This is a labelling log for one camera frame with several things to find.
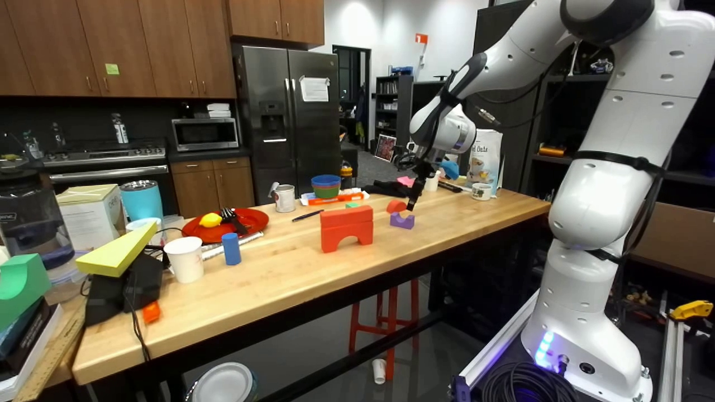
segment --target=blue cup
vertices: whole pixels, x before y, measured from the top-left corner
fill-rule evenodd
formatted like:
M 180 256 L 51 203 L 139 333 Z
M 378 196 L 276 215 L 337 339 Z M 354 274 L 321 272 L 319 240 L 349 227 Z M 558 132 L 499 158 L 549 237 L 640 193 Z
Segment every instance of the blue cup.
M 129 181 L 120 186 L 120 202 L 129 221 L 161 218 L 162 203 L 157 181 Z

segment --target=microwave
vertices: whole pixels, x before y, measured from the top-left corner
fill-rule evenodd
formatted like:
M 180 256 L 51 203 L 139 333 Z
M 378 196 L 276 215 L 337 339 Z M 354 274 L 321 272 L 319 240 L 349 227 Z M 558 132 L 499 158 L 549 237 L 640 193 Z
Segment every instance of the microwave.
M 176 152 L 232 150 L 240 145 L 235 118 L 171 118 Z

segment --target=oven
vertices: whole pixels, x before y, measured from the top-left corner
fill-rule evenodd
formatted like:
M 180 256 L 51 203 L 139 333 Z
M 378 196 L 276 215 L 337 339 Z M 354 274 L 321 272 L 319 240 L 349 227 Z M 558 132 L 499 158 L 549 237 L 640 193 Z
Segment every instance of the oven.
M 166 215 L 178 215 L 162 145 L 87 145 L 44 156 L 44 179 L 56 195 L 71 186 L 157 181 Z

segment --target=drawer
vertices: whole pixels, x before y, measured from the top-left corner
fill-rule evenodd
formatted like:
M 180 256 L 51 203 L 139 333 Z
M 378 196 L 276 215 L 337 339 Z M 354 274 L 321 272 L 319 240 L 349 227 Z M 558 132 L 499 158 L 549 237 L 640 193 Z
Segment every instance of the drawer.
M 171 171 L 175 175 L 182 175 L 182 171 L 209 171 L 213 170 L 213 160 L 182 160 L 182 162 L 171 162 Z
M 236 168 L 251 168 L 251 160 L 243 158 L 219 158 L 215 160 L 215 170 L 236 170 Z

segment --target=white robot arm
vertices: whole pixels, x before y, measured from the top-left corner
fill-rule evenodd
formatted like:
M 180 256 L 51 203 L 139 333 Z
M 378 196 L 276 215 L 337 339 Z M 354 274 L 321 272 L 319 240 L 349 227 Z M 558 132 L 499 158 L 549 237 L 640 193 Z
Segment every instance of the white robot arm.
M 539 367 L 562 371 L 597 400 L 650 400 L 634 345 L 602 314 L 623 242 L 662 175 L 715 60 L 715 17 L 678 0 L 533 0 L 502 41 L 448 77 L 410 121 L 406 156 L 418 181 L 444 152 L 474 139 L 443 137 L 471 93 L 533 82 L 564 46 L 609 46 L 615 69 L 554 196 L 533 312 L 520 345 Z M 408 195 L 413 207 L 419 186 Z

